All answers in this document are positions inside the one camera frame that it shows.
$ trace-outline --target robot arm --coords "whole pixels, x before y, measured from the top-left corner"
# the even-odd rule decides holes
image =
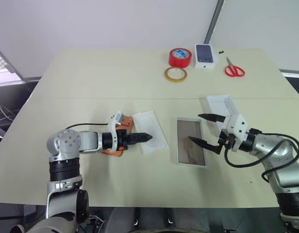
[[[108,125],[109,133],[77,132],[62,130],[52,135],[47,142],[50,152],[50,181],[46,219],[33,226],[29,233],[74,233],[89,214],[88,193],[80,189],[80,153],[101,152],[109,149],[127,150],[128,145],[146,142],[152,138],[147,133],[129,133],[116,130],[123,119],[117,112]]]
[[[200,117],[213,122],[223,122],[218,146],[194,137],[190,139],[197,145],[220,154],[225,146],[225,160],[233,167],[249,167],[262,163],[265,172],[262,177],[275,193],[281,209],[281,218],[291,229],[299,230],[299,142],[291,136],[277,133],[262,133],[256,129],[248,131],[247,122],[242,115],[219,116],[200,114]],[[228,159],[228,150],[242,150],[256,156],[257,161],[235,165]]]

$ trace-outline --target phone screen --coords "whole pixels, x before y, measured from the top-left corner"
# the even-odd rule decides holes
[[[201,139],[199,121],[177,120],[177,151],[178,162],[205,166],[203,148],[188,138],[188,136]]]
[[[198,62],[213,63],[211,47],[209,45],[196,45]]]

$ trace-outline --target tape roll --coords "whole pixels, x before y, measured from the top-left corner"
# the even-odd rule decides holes
[[[189,66],[191,58],[192,53],[189,50],[176,48],[170,51],[169,64],[172,67],[185,68]]]
[[[187,72],[180,67],[170,67],[165,70],[164,76],[171,82],[180,83],[186,79]]]

